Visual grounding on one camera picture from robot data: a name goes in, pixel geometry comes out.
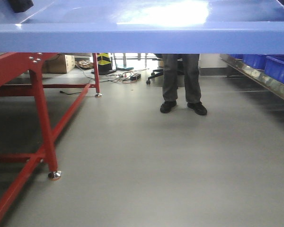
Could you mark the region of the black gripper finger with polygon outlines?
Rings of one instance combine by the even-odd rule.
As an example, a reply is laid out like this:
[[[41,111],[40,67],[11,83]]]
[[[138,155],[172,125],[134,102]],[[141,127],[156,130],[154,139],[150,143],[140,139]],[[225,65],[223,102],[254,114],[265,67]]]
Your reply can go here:
[[[34,5],[32,0],[8,0],[8,3],[15,13],[26,12]]]

